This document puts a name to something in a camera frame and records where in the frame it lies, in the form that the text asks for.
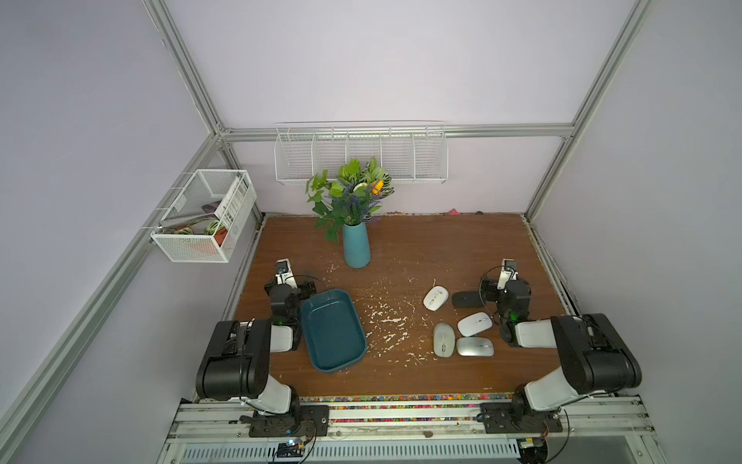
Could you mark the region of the teal storage tray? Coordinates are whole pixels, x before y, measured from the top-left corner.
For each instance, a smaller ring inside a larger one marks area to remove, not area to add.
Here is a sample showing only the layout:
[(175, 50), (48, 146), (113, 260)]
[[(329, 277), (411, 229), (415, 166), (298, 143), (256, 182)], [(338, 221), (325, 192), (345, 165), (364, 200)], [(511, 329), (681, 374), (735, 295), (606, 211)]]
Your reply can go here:
[(310, 361), (322, 373), (359, 363), (368, 349), (351, 296), (342, 289), (313, 295), (301, 304), (301, 326)]

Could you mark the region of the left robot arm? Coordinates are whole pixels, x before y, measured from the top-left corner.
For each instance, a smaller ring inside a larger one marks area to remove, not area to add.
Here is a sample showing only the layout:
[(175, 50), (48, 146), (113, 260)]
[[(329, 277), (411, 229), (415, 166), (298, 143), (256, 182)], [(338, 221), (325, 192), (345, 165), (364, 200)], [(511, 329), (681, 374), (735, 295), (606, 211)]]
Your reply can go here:
[(296, 351), (301, 342), (301, 303), (316, 293), (312, 281), (266, 285), (272, 316), (216, 324), (195, 378), (197, 396), (239, 400), (263, 417), (299, 417), (299, 397), (270, 375), (274, 353)]

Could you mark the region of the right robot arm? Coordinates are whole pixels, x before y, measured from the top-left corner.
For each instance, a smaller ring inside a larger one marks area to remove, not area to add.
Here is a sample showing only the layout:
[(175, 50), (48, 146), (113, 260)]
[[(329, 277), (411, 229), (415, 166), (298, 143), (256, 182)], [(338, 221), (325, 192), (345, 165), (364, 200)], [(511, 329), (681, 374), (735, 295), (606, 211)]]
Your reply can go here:
[(512, 276), (505, 282), (481, 278), (478, 295), (494, 303), (500, 337), (511, 347), (555, 349), (560, 366), (519, 386), (509, 407), (513, 417), (557, 411), (593, 394), (637, 388), (639, 362), (603, 313), (529, 318), (531, 286)]

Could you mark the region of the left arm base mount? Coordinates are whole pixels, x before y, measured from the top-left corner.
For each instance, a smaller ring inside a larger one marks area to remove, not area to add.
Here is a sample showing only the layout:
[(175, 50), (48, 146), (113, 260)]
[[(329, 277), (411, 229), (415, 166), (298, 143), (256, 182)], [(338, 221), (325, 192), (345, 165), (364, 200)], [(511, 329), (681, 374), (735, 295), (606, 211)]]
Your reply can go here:
[(329, 425), (328, 406), (300, 405), (281, 415), (255, 413), (249, 421), (248, 435), (251, 438), (325, 437)]

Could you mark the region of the black computer mouse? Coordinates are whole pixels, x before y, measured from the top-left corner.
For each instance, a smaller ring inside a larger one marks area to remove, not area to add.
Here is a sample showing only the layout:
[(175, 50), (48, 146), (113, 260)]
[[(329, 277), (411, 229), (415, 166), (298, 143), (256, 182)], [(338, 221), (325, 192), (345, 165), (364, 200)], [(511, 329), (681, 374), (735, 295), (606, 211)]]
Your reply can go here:
[(460, 291), (451, 297), (452, 305), (456, 309), (479, 309), (484, 307), (480, 294), (477, 291)]

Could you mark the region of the light grey mouse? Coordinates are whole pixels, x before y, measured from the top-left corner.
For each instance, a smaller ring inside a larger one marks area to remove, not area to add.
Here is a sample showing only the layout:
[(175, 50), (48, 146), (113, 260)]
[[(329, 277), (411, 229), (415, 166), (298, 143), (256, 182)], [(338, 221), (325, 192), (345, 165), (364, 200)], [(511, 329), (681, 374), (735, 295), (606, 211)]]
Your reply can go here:
[(452, 326), (439, 323), (433, 331), (433, 351), (439, 358), (450, 358), (456, 349), (456, 334)]

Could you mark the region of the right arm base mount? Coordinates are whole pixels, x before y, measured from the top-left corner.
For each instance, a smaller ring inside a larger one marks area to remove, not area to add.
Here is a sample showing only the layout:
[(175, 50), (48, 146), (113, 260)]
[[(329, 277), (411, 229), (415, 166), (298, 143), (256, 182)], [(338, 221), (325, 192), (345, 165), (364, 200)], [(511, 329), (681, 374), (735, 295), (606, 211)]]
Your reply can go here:
[(563, 431), (557, 412), (531, 411), (505, 402), (487, 402), (480, 406), (475, 420), (487, 434), (546, 435)]

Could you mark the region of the white mouse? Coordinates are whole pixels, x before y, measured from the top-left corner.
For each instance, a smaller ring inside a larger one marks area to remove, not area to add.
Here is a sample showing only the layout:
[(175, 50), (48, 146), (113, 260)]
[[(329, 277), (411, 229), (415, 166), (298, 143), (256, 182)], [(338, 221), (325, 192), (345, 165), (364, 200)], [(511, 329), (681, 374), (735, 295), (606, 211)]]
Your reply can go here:
[(461, 336), (469, 338), (476, 334), (483, 333), (493, 327), (493, 319), (490, 314), (481, 311), (471, 314), (457, 323), (457, 328)]
[(444, 286), (435, 285), (423, 297), (422, 302), (425, 309), (428, 309), (430, 311), (438, 311), (448, 301), (448, 298), (448, 290), (444, 288)]

